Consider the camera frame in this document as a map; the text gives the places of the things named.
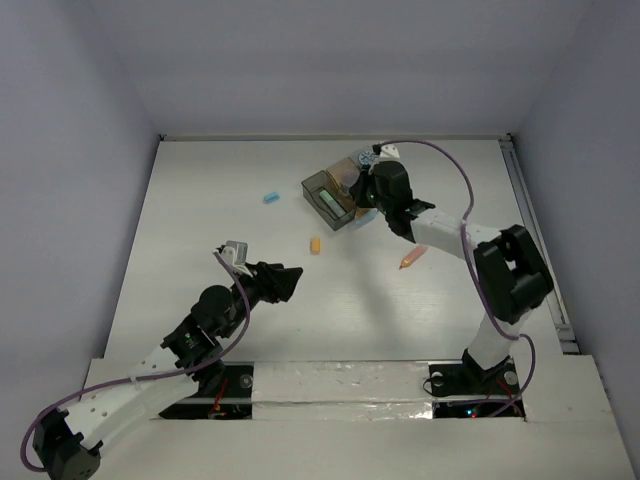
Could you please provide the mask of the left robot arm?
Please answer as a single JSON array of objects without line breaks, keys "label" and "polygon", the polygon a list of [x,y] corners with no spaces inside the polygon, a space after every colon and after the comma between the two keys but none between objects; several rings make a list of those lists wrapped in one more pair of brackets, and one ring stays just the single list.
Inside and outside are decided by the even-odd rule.
[{"label": "left robot arm", "polygon": [[300,267],[266,262],[225,270],[232,285],[206,288],[178,326],[124,377],[45,407],[21,441],[23,466],[52,479],[88,479],[133,430],[179,400],[215,392],[223,359],[246,334],[252,309],[288,301],[303,274]]}]

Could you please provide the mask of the blue marker cap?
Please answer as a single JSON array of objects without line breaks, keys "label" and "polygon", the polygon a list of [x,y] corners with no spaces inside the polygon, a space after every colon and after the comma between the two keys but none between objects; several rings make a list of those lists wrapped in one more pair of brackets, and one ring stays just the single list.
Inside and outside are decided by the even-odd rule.
[{"label": "blue marker cap", "polygon": [[280,199],[280,195],[277,192],[271,192],[263,197],[264,204],[271,204]]}]

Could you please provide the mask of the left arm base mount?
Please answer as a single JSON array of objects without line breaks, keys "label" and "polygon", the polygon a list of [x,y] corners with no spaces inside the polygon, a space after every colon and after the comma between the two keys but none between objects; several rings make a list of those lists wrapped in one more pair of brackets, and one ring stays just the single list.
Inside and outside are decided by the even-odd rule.
[{"label": "left arm base mount", "polygon": [[165,420],[248,420],[253,416],[254,363],[227,363],[206,388],[159,413]]}]

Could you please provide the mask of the blue lidded round tin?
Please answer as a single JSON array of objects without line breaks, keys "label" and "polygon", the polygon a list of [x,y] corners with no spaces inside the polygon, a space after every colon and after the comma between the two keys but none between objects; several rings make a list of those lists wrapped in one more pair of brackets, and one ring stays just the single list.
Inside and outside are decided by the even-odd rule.
[{"label": "blue lidded round tin", "polygon": [[357,162],[361,169],[370,169],[378,160],[378,155],[373,150],[361,150],[357,154]]}]

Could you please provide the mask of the green highlighter marker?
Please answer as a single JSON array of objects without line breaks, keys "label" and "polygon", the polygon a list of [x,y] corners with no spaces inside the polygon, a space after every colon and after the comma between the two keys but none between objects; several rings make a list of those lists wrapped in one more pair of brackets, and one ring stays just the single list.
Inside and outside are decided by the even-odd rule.
[{"label": "green highlighter marker", "polygon": [[327,190],[320,190],[319,197],[337,218],[345,215],[345,211],[339,202]]}]

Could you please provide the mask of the orange highlighter marker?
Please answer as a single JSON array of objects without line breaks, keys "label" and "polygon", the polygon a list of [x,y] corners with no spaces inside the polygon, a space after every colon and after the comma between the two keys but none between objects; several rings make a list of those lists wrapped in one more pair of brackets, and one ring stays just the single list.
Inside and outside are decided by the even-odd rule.
[{"label": "orange highlighter marker", "polygon": [[407,253],[399,264],[399,269],[404,270],[411,267],[417,260],[419,260],[428,250],[426,246],[417,246]]}]

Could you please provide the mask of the orange marker cap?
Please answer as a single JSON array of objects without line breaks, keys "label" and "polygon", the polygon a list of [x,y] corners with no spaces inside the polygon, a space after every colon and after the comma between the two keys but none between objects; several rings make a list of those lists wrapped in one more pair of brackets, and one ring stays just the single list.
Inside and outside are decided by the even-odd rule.
[{"label": "orange marker cap", "polygon": [[310,242],[310,253],[312,255],[319,255],[322,251],[322,243],[319,237],[314,237]]}]

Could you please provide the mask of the blue highlighter marker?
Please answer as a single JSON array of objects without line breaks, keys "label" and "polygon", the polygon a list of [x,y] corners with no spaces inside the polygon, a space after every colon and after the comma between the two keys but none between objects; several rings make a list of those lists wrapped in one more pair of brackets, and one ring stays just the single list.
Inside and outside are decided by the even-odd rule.
[{"label": "blue highlighter marker", "polygon": [[365,214],[355,218],[352,222],[349,223],[348,228],[350,231],[358,230],[365,225],[369,224],[378,216],[378,212],[375,210],[371,210],[366,212]]}]

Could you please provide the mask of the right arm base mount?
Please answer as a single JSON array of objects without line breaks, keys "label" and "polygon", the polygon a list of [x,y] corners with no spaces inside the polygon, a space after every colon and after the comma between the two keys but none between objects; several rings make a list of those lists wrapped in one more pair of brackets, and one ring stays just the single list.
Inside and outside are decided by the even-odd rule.
[{"label": "right arm base mount", "polygon": [[487,371],[467,352],[459,362],[430,364],[422,389],[433,399],[436,419],[525,417],[519,378],[509,356]]}]

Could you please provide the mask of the clear jar of pins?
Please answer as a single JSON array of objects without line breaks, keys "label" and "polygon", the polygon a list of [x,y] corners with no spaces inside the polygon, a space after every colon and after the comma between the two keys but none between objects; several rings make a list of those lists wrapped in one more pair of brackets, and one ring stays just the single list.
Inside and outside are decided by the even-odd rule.
[{"label": "clear jar of pins", "polygon": [[348,195],[350,189],[357,183],[359,179],[359,173],[356,171],[344,171],[338,175],[339,189]]}]

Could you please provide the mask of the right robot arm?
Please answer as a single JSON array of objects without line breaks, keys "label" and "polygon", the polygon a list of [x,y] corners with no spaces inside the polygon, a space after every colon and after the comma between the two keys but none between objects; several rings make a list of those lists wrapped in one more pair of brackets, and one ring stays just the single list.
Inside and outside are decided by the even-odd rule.
[{"label": "right robot arm", "polygon": [[553,281],[525,227],[500,230],[468,221],[475,195],[466,172],[459,171],[469,195],[460,218],[415,198],[408,172],[398,161],[361,168],[349,194],[357,206],[382,213],[397,236],[466,263],[485,313],[464,351],[460,379],[468,390],[482,392],[496,381],[496,368],[508,358],[529,313],[553,290]]}]

